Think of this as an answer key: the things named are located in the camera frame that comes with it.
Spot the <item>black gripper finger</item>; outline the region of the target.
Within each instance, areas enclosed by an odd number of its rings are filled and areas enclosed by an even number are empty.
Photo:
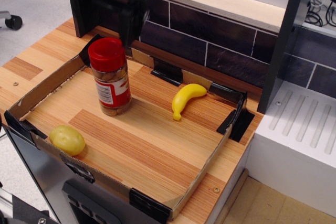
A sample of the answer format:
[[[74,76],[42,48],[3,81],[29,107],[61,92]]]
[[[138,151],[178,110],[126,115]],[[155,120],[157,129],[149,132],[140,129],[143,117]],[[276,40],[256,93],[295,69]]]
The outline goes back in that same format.
[[[148,16],[147,1],[130,2],[119,13],[119,35],[128,56],[132,57],[132,43],[140,38]]]

